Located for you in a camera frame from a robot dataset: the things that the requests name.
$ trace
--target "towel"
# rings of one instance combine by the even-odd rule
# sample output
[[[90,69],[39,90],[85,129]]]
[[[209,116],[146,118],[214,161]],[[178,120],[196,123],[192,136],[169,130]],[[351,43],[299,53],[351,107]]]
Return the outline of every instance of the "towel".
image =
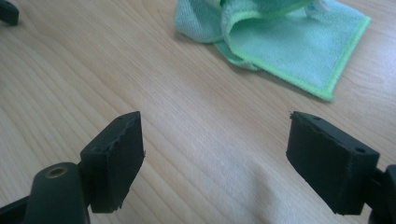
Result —
[[[177,31],[215,44],[230,63],[265,70],[325,101],[369,23],[334,0],[178,0],[175,16]]]

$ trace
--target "green cloth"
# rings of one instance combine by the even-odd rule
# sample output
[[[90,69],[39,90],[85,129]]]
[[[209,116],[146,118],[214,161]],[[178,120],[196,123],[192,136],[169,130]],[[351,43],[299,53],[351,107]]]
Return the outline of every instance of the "green cloth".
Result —
[[[175,28],[215,44],[230,63],[263,69],[331,101],[370,18],[326,2],[330,12],[306,16],[312,0],[178,0]]]

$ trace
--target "teal microfiber cloth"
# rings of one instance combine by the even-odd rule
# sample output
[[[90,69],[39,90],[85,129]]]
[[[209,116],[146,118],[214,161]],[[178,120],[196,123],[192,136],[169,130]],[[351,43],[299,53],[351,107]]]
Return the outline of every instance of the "teal microfiber cloth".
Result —
[[[178,0],[175,28],[213,43],[230,63],[265,70],[331,101],[370,18],[334,0]]]

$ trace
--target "wood grain surface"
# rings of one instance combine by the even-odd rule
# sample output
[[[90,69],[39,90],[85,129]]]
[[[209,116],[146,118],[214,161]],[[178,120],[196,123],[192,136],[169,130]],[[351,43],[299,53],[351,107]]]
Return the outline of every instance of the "wood grain surface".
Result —
[[[92,223],[367,223],[342,217],[286,158],[290,111],[318,115],[396,163],[396,3],[342,2],[372,18],[324,103],[229,65],[175,32],[177,0],[14,0],[0,23],[0,206],[37,172],[139,110],[147,157],[121,210]]]

